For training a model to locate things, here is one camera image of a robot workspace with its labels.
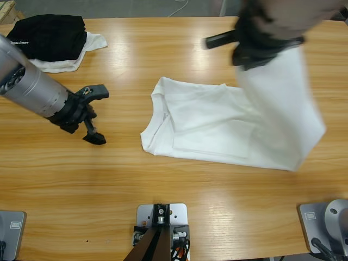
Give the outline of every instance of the white t-shirt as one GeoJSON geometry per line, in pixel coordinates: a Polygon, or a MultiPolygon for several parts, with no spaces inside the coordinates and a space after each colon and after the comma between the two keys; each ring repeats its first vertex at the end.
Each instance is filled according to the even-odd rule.
{"type": "Polygon", "coordinates": [[[325,133],[308,87],[301,49],[243,71],[243,88],[162,77],[141,133],[154,155],[296,170],[325,133]]]}

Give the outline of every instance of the wood grain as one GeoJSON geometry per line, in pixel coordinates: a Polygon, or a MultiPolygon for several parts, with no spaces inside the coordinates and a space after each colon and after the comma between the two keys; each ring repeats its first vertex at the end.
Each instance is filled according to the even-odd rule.
{"type": "MultiPolygon", "coordinates": [[[[20,260],[123,260],[140,204],[188,206],[192,260],[307,252],[296,206],[348,198],[348,28],[325,21],[304,46],[310,81],[328,126],[298,172],[156,157],[141,148],[161,76],[238,86],[232,45],[201,40],[234,18],[85,20],[109,47],[87,53],[74,73],[52,74],[73,91],[105,84],[93,103],[108,143],[94,146],[0,99],[0,209],[28,219],[20,260]]],[[[12,26],[0,26],[7,34],[12,26]]]]}

